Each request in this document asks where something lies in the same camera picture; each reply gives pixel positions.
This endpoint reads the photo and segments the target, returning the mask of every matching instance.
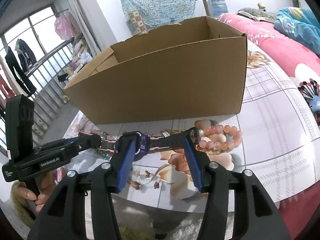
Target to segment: pink blanket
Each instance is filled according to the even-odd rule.
[[[320,82],[320,59],[304,45],[284,36],[267,22],[255,22],[226,13],[220,21],[244,32],[248,39],[266,52],[298,87],[309,78]]]

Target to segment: beaded bracelet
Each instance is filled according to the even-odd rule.
[[[199,129],[200,138],[206,136],[212,139],[211,136],[221,133],[223,133],[225,136],[232,136],[233,140],[230,142],[213,142],[211,140],[201,140],[199,142],[199,146],[201,148],[207,148],[208,150],[213,149],[215,151],[228,151],[237,148],[241,144],[242,132],[238,130],[235,126],[230,127],[229,125],[226,125],[223,127],[223,125],[219,124],[217,126],[211,126],[210,128],[206,128],[204,130]]]

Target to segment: red fabric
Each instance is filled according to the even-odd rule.
[[[3,95],[8,99],[15,96],[14,92],[8,87],[7,83],[4,81],[3,77],[0,75],[0,90]]]
[[[301,233],[320,204],[320,181],[296,197],[298,200],[294,197],[282,200],[279,208],[292,240]]]
[[[304,45],[275,30],[273,24],[255,22],[229,13],[221,15],[219,20],[246,33],[248,39],[267,53],[289,77],[296,77],[298,64],[305,64],[320,76],[319,57]]]

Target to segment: floor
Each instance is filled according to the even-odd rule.
[[[40,144],[62,139],[78,111],[79,109],[72,101],[68,101],[67,104],[63,105],[58,118],[51,123]]]

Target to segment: table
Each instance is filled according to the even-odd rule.
[[[265,54],[251,41],[248,41],[248,50]],[[274,202],[288,198],[320,179],[320,131],[293,82],[268,55],[266,58],[265,66],[247,69],[239,114],[95,126],[79,112],[65,138],[77,136],[80,129],[86,132],[100,129],[118,138],[126,131],[153,134],[164,129],[188,129],[196,120],[204,118],[214,120],[222,125],[236,126],[243,132],[242,144],[230,152],[234,158],[233,170],[252,170]],[[168,165],[169,155],[149,154],[135,162],[130,176],[141,185],[136,188],[127,185],[120,197],[162,209],[204,212],[206,195],[197,191],[186,172],[176,171],[174,165]],[[66,168],[90,171],[105,162],[100,157],[95,150],[86,150],[72,159]],[[233,191],[229,192],[228,210],[234,210]]]

